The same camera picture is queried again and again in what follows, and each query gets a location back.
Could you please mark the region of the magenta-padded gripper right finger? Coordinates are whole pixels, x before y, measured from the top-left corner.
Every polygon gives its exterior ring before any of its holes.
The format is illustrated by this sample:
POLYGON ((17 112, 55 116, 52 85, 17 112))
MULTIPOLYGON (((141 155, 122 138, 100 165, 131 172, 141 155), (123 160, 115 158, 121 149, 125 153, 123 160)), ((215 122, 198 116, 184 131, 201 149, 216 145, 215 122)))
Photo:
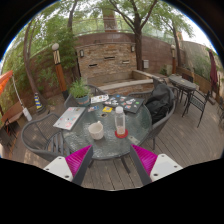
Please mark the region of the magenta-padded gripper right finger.
POLYGON ((156 155, 140 146, 131 145, 130 155, 143 185, 159 180, 182 167, 166 154, 156 155))

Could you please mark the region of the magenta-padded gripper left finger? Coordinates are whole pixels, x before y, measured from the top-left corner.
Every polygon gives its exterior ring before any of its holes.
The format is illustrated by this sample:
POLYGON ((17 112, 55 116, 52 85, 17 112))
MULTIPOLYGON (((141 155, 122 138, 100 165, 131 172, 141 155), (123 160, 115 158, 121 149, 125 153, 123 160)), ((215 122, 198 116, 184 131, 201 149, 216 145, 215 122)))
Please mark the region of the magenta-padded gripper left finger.
POLYGON ((67 157, 58 156, 44 170, 76 185, 81 185, 92 156, 93 146, 89 145, 67 157))

